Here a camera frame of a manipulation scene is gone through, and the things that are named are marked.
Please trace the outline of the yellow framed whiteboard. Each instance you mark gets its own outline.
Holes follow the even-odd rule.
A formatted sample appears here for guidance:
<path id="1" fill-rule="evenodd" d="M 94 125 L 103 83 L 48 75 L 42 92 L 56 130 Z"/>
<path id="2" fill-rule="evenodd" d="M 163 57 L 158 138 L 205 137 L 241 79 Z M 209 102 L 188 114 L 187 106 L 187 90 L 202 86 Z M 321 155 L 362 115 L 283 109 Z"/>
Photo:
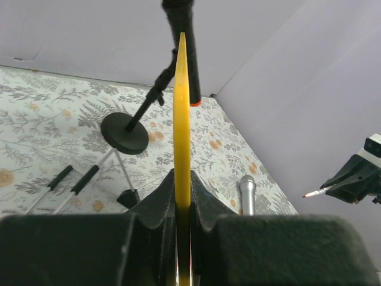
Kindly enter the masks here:
<path id="1" fill-rule="evenodd" d="M 186 35 L 180 34 L 173 97 L 174 190 L 179 285 L 190 284 L 191 124 Z"/>

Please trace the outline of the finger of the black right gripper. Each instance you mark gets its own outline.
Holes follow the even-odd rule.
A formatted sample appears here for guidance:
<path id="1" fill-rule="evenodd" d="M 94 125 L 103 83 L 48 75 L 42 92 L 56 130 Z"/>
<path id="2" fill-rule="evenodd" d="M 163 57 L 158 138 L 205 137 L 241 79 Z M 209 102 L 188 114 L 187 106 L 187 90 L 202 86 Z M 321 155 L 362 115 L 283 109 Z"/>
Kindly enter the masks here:
<path id="1" fill-rule="evenodd" d="M 359 182 L 340 188 L 330 188 L 326 195 L 346 203 L 359 203 L 366 196 L 374 196 L 373 202 L 380 203 L 380 169 L 375 167 L 375 177 L 365 182 Z"/>
<path id="2" fill-rule="evenodd" d="M 375 165 L 359 155 L 353 155 L 338 173 L 320 188 L 340 188 L 365 182 L 375 177 Z"/>

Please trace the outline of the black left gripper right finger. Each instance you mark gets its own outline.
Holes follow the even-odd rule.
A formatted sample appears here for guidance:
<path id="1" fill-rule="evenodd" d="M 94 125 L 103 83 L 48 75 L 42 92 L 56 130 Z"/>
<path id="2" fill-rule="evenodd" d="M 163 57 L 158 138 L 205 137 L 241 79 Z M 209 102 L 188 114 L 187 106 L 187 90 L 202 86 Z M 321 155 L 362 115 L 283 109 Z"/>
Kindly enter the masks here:
<path id="1" fill-rule="evenodd" d="M 194 285 L 379 285 L 359 233 L 326 215 L 239 215 L 191 174 Z"/>

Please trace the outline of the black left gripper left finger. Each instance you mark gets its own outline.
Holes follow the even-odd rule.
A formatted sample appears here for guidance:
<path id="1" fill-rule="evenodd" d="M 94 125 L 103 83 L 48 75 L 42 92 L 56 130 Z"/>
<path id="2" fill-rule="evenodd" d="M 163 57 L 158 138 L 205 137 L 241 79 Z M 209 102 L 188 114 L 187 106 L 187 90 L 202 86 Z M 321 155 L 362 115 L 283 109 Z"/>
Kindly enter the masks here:
<path id="1" fill-rule="evenodd" d="M 174 173 L 121 214 L 1 220 L 2 285 L 174 285 Z"/>

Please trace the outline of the red whiteboard marker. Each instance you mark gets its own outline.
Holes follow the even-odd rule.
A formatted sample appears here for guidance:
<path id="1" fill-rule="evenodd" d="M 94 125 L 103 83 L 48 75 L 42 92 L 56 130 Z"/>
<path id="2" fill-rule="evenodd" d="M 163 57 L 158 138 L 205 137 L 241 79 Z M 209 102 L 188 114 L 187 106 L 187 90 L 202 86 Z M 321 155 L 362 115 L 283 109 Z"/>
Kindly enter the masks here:
<path id="1" fill-rule="evenodd" d="M 316 195 L 325 194 L 329 189 L 330 189 L 330 187 L 318 189 L 318 190 L 315 190 L 315 191 L 312 191 L 312 192 L 309 192 L 309 193 L 303 195 L 302 198 L 309 198 L 309 197 L 314 197 Z"/>

